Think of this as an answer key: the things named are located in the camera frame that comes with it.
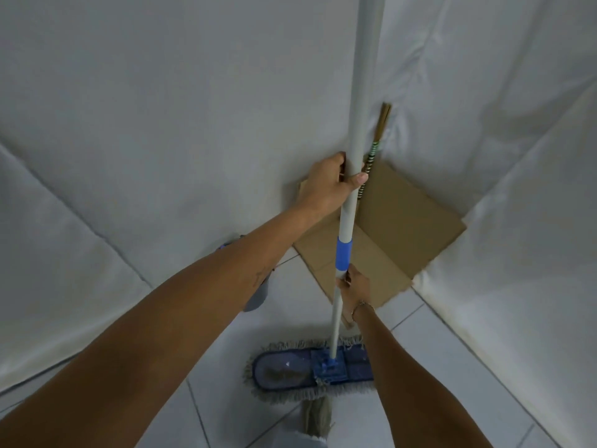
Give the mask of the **white fabric backdrop sheet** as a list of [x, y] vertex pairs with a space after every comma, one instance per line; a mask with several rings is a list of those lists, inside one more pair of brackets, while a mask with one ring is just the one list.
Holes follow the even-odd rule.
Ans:
[[0, 393], [345, 148], [359, 0], [0, 0]]
[[562, 448], [597, 448], [597, 0], [387, 0], [383, 149], [463, 216], [414, 286]]

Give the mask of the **person's right hand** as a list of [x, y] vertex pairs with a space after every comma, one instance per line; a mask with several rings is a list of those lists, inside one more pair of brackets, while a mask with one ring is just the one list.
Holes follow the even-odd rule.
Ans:
[[362, 272], [358, 281], [345, 281], [345, 276], [336, 278], [336, 287], [339, 289], [343, 301], [343, 312], [349, 316], [351, 321], [358, 321], [358, 313], [362, 309], [367, 308], [366, 311], [375, 312], [371, 304], [369, 278]]

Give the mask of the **brown cardboard sheet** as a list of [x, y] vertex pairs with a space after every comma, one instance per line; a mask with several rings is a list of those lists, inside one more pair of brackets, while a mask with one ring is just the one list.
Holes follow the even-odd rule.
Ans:
[[[340, 211], [294, 243], [332, 314]], [[370, 280], [374, 308], [409, 290], [414, 278], [467, 229], [458, 213], [436, 202], [385, 162], [373, 166], [354, 222], [350, 262]]]

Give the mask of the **grey plastic bucket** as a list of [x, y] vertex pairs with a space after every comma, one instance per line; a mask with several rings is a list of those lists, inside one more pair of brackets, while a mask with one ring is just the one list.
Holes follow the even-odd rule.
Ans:
[[[244, 236], [245, 235], [237, 235], [237, 236], [228, 238], [222, 244], [220, 244], [216, 248], [214, 248], [213, 252], [220, 251], [224, 248], [227, 248], [229, 245], [233, 244], [237, 240], [240, 240]], [[267, 297], [269, 295], [269, 281], [270, 281], [271, 275], [273, 274], [274, 271], [275, 271], [275, 268], [270, 269], [270, 271], [268, 271], [265, 278], [263, 278], [261, 280], [261, 282], [259, 283], [259, 286], [256, 288], [254, 293], [251, 295], [249, 300], [244, 305], [243, 313], [250, 313], [252, 311], [255, 311], [264, 304], [265, 300], [267, 299]]]

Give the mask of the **beige fibre tuft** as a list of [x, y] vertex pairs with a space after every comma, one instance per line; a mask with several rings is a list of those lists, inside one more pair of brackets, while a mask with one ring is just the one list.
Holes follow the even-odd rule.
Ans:
[[332, 428], [332, 399], [323, 396], [302, 401], [301, 420], [303, 434], [326, 440]]

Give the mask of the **white-handled blue mop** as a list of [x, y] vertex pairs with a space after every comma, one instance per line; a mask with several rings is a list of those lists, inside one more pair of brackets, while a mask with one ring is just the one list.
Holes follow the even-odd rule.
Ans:
[[[344, 177], [362, 171], [384, 5], [359, 0]], [[372, 391], [362, 337], [340, 336], [342, 312], [341, 291], [334, 286], [329, 339], [272, 343], [255, 354], [243, 373], [253, 396], [278, 405]]]

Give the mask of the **person's left forearm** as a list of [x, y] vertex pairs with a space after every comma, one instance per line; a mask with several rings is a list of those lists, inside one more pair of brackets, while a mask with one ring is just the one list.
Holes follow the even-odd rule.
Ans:
[[166, 280], [0, 420], [0, 448], [135, 448], [285, 252], [341, 203], [296, 203]]

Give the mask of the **person's left hand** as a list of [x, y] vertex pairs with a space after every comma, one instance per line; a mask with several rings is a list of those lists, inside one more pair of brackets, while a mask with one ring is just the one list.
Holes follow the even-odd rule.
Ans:
[[345, 187], [346, 153], [337, 152], [315, 163], [299, 192], [298, 205], [318, 218], [339, 209], [348, 197], [360, 187]]

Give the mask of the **person's right forearm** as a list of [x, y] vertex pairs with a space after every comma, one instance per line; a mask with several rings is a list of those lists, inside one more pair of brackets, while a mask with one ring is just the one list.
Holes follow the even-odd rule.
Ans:
[[375, 312], [358, 326], [396, 448], [493, 448], [458, 399], [399, 344]]

